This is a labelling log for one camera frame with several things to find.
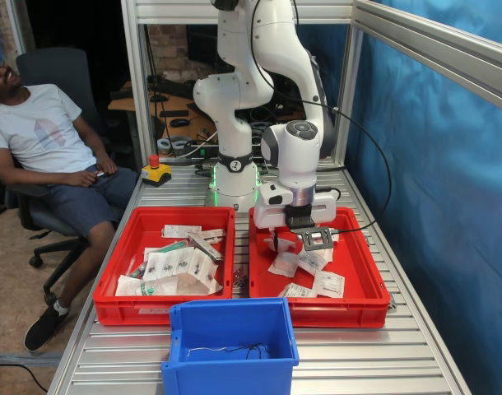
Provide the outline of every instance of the chair wheel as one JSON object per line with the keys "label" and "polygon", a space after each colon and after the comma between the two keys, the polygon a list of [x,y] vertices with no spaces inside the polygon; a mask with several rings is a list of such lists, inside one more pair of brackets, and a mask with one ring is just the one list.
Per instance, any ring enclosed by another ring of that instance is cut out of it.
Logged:
{"label": "chair wheel", "polygon": [[29,264],[35,268],[43,266],[43,260],[38,257],[31,257]]}
{"label": "chair wheel", "polygon": [[44,295],[44,301],[48,306],[53,306],[53,304],[57,301],[57,296],[53,292]]}

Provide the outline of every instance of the red button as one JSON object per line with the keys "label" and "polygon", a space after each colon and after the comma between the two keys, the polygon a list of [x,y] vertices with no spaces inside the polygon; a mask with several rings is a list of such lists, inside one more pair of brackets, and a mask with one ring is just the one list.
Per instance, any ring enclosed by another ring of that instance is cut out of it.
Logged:
{"label": "red button", "polygon": [[149,155],[149,166],[152,169],[160,167],[160,157],[158,155]]}

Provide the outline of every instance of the man's hand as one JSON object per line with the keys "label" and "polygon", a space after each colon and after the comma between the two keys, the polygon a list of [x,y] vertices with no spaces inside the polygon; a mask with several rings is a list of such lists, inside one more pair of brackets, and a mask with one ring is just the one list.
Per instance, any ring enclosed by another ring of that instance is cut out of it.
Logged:
{"label": "man's hand", "polygon": [[114,174],[118,171],[118,166],[110,159],[110,157],[106,154],[102,156],[97,156],[97,163],[95,166],[99,171],[102,171],[105,174]]}
{"label": "man's hand", "polygon": [[88,188],[97,181],[97,173],[91,171],[78,171],[76,173],[68,173],[66,178],[66,185],[73,187]]}

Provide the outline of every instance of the red plastic tray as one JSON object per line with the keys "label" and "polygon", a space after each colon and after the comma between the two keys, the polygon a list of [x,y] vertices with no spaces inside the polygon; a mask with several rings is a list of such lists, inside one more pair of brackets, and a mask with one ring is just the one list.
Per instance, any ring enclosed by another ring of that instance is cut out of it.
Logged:
{"label": "red plastic tray", "polygon": [[[359,225],[353,211],[338,207],[334,221],[324,224],[335,229],[355,229]],[[295,241],[287,228],[277,230],[279,237]],[[268,272],[276,253],[264,239],[268,229],[257,229],[253,209],[249,212],[249,295],[252,298],[277,297],[291,282],[311,288],[314,277],[298,268],[294,278]],[[302,243],[297,242],[300,251]],[[344,298],[288,298],[294,327],[381,328],[384,325],[390,295],[384,286],[362,232],[342,233],[334,244],[333,262],[324,268],[345,277]]]}
{"label": "red plastic tray", "polygon": [[[145,247],[163,247],[179,239],[161,237],[164,225],[201,225],[202,230],[225,229],[227,236],[213,247],[224,255],[217,262],[216,280],[222,290],[209,296],[114,296],[118,278],[134,254],[133,268],[143,261]],[[168,324],[169,309],[190,300],[230,299],[233,292],[235,210],[228,207],[139,207],[132,210],[123,233],[95,288],[97,318],[103,325]]]}

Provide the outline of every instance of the white t-shirt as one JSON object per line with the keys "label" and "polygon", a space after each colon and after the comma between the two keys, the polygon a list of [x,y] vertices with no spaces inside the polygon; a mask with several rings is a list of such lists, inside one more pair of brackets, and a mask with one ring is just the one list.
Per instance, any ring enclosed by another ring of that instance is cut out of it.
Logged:
{"label": "white t-shirt", "polygon": [[0,105],[0,148],[26,170],[74,173],[95,164],[91,149],[73,127],[81,109],[55,85],[27,86],[20,105]]}

